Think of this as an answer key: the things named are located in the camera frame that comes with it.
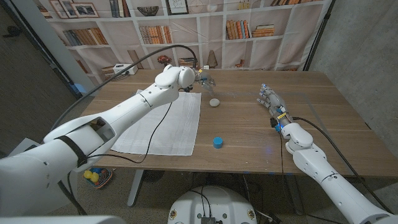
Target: white towel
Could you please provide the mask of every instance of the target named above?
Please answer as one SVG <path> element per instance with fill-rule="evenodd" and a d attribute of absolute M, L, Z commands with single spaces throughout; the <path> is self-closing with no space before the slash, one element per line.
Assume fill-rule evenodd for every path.
<path fill-rule="evenodd" d="M 180 93 L 157 128 L 148 154 L 191 156 L 198 131 L 201 93 Z M 117 152 L 145 154 L 151 134 L 164 117 L 170 104 L 146 114 L 127 129 L 113 145 Z"/>

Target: bookshelf backdrop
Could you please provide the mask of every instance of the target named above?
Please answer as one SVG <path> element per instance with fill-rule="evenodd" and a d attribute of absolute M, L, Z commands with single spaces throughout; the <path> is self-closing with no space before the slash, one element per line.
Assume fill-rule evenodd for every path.
<path fill-rule="evenodd" d="M 220 69 L 303 67 L 331 3 L 331 0 L 187 0 L 188 14 L 169 15 L 168 1 L 35 0 L 95 85 L 105 80 L 102 68 L 132 63 L 172 44 L 191 47 L 200 66 L 208 63 L 210 54 L 212 60 L 215 56 L 215 68 Z M 57 2 L 70 9 L 69 2 L 78 17 L 68 18 L 65 15 L 68 10 L 62 12 Z M 155 16 L 144 16 L 138 10 L 154 6 L 159 8 Z M 93 8 L 97 17 L 85 16 L 81 11 L 84 8 L 85 12 Z M 177 66 L 181 58 L 191 57 L 185 49 L 169 49 L 143 61 L 142 68 L 163 68 L 157 61 L 160 55 L 170 57 L 171 64 Z"/>

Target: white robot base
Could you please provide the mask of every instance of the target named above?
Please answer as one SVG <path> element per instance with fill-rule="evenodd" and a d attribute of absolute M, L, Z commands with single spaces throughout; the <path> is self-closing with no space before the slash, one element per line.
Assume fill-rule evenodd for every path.
<path fill-rule="evenodd" d="M 252 205 L 240 194 L 208 185 L 190 190 L 175 201 L 167 223 L 255 224 L 257 219 Z"/>

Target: small white disc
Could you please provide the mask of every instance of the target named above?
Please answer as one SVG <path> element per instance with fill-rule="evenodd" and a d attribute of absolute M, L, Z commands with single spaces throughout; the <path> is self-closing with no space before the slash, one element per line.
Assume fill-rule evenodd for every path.
<path fill-rule="evenodd" d="M 210 100 L 210 106 L 216 107 L 219 105 L 219 103 L 220 103 L 220 101 L 216 98 Z"/>

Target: blue bottle cap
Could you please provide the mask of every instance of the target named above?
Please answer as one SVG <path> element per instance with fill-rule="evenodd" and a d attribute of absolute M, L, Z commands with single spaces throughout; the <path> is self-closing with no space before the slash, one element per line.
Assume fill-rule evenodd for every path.
<path fill-rule="evenodd" d="M 213 140 L 213 147 L 219 149 L 223 146 L 223 139 L 220 137 L 215 137 Z"/>

